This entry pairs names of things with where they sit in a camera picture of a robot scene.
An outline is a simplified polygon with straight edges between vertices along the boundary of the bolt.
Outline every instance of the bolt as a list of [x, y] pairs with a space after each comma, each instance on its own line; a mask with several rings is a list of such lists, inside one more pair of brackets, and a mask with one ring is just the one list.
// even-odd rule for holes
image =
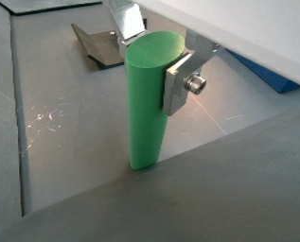
[[220, 49], [220, 44], [218, 43], [214, 43], [213, 44], [213, 52], [217, 52], [218, 49]]
[[194, 95], [198, 95], [206, 85], [206, 80], [198, 76], [198, 73], [190, 75], [185, 82], [185, 89], [190, 91]]

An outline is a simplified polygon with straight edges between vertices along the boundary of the metal bracket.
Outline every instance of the metal bracket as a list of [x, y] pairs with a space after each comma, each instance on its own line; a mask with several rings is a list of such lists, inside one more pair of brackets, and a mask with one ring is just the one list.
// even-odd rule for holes
[[118, 35], [121, 56], [125, 57], [128, 46], [149, 33], [140, 6], [128, 0], [103, 0], [103, 4]]
[[125, 63], [119, 54], [119, 46], [114, 31], [89, 35], [75, 24], [71, 26], [81, 42], [85, 56], [97, 62], [102, 69]]
[[194, 53], [186, 53], [166, 70], [164, 112], [168, 116], [172, 116], [185, 105], [189, 92], [196, 95], [202, 92], [206, 80], [200, 77], [200, 69], [220, 47], [192, 30], [186, 32], [185, 44]]

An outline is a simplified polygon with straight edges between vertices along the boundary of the white panel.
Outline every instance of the white panel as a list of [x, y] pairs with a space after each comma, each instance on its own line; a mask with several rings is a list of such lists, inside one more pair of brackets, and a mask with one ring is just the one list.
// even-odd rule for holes
[[134, 0], [300, 83], [300, 0]]

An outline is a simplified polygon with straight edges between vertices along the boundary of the gray floor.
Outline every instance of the gray floor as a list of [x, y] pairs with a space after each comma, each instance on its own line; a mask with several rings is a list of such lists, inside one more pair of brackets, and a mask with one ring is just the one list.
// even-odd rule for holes
[[[150, 30], [185, 32], [146, 15]], [[111, 29], [101, 5], [12, 17], [26, 213], [130, 173], [125, 67], [98, 71], [71, 23], [89, 33]], [[202, 75], [206, 90], [169, 120], [160, 161], [300, 106], [300, 90], [279, 95], [222, 49]]]
[[18, 128], [12, 88], [11, 16], [0, 7], [0, 231], [20, 218]]
[[2, 241], [300, 241], [300, 110], [26, 216]]
[[99, 3], [98, 0], [0, 0], [0, 4], [15, 14]]

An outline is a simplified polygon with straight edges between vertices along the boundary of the green plastic rod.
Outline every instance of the green plastic rod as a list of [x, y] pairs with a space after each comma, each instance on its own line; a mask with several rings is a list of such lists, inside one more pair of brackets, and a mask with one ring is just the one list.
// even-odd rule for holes
[[168, 115], [162, 112], [165, 71], [185, 48], [170, 31], [153, 32], [128, 48], [128, 107], [130, 166], [144, 169], [157, 162]]

